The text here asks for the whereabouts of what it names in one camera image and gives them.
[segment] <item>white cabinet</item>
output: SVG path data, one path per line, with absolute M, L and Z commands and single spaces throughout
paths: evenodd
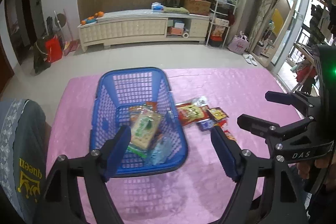
M 188 22 L 189 37 L 167 36 L 169 18 Z M 83 51 L 87 46 L 103 43 L 104 46 L 149 41 L 200 41 L 204 42 L 209 17 L 193 14 L 153 12 L 149 9 L 106 13 L 97 22 L 79 25 Z

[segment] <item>pink tablecloth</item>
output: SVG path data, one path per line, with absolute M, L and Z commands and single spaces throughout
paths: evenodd
M 236 124 L 242 113 L 285 125 L 299 120 L 292 106 L 267 102 L 268 90 L 282 91 L 266 69 L 166 70 L 175 102 L 205 95 L 210 107 L 221 107 L 241 148 L 269 157 L 264 139 L 241 130 Z M 91 114 L 100 75 L 71 79 L 64 91 L 49 142 L 47 173 L 58 155 L 84 156 L 89 149 Z M 226 177 L 211 145 L 210 132 L 196 125 L 185 129 L 189 155 L 178 170 L 154 176 L 111 179 L 107 188 L 125 223 L 209 223 L 220 218 L 235 184 Z M 79 179 L 87 221 L 95 223 Z M 257 193 L 261 191 L 258 181 Z

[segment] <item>yellow cloth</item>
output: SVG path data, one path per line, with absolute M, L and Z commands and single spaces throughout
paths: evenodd
M 279 12 L 278 9 L 274 10 L 274 13 L 272 15 L 272 21 L 274 22 L 274 29 L 273 29 L 273 33 L 275 33 L 276 35 L 279 34 L 281 27 L 284 24 L 284 20 Z

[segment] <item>white slippers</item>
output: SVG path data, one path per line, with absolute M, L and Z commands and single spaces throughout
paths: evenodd
M 248 64 L 253 64 L 253 65 L 257 66 L 257 61 L 255 60 L 255 58 L 251 54 L 243 54 L 243 58 L 245 58 L 245 60 Z

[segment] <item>blue plastic basket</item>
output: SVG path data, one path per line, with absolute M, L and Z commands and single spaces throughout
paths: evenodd
M 148 101 L 157 102 L 157 110 L 163 116 L 159 129 L 170 137 L 172 151 L 164 164 L 150 166 L 145 166 L 138 155 L 126 152 L 114 177 L 170 172 L 179 168 L 187 158 L 188 146 L 167 76 L 153 67 L 113 70 L 100 78 L 92 115 L 90 151 L 100 149 L 122 125 L 130 125 L 130 106 Z

